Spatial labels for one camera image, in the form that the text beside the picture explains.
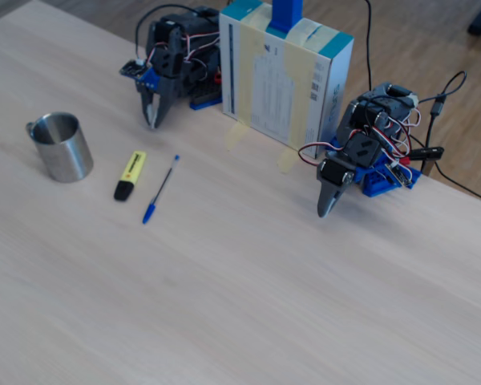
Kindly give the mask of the grey gripper body without camera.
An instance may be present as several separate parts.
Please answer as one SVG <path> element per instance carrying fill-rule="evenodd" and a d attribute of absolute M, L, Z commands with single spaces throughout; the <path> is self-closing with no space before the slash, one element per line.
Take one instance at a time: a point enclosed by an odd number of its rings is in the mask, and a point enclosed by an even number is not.
<path fill-rule="evenodd" d="M 354 133 L 341 150 L 331 150 L 317 167 L 317 174 L 335 186 L 343 187 L 356 181 L 359 168 L 370 168 L 379 158 L 382 144 L 373 137 Z"/>

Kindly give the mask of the grey fixed gripper finger without camera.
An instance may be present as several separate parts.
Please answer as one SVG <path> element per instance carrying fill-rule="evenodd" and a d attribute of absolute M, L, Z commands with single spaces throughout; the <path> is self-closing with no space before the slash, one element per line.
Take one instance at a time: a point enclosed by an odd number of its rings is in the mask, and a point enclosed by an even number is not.
<path fill-rule="evenodd" d="M 337 186 L 325 180 L 321 183 L 321 191 L 317 202 L 317 214 L 320 218 L 327 217 L 337 200 Z"/>

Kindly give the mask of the dark grey gripper body with camera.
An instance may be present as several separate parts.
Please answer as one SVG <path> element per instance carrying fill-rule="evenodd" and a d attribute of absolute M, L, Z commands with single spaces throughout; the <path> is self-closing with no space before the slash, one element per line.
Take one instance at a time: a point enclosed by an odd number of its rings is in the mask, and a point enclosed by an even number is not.
<path fill-rule="evenodd" d="M 182 66 L 185 56 L 185 38 L 171 38 L 169 42 L 148 40 L 148 63 L 153 67 L 154 72 L 160 77 L 156 91 L 149 91 L 148 100 L 152 101 L 155 94 L 162 95 L 162 78 L 175 80 L 176 83 L 171 89 L 176 98 L 185 96 L 185 89 L 182 83 Z"/>

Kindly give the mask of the dark grey fixed gripper finger with camera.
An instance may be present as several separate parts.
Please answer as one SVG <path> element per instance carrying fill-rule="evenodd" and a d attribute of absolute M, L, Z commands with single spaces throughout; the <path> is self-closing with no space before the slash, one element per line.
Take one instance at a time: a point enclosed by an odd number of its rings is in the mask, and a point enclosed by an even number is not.
<path fill-rule="evenodd" d="M 156 110 L 154 110 L 153 128 L 158 128 L 162 124 L 174 101 L 175 96 L 171 92 L 159 95 L 158 104 Z"/>

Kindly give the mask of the dark grey moving gripper finger with camera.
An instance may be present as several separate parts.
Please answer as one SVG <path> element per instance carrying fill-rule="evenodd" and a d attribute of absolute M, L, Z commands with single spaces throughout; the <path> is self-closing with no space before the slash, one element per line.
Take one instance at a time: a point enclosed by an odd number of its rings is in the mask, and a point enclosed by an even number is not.
<path fill-rule="evenodd" d="M 143 116 L 147 121 L 150 129 L 155 128 L 156 110 L 153 108 L 153 93 L 147 87 L 140 88 L 141 103 L 143 108 Z"/>

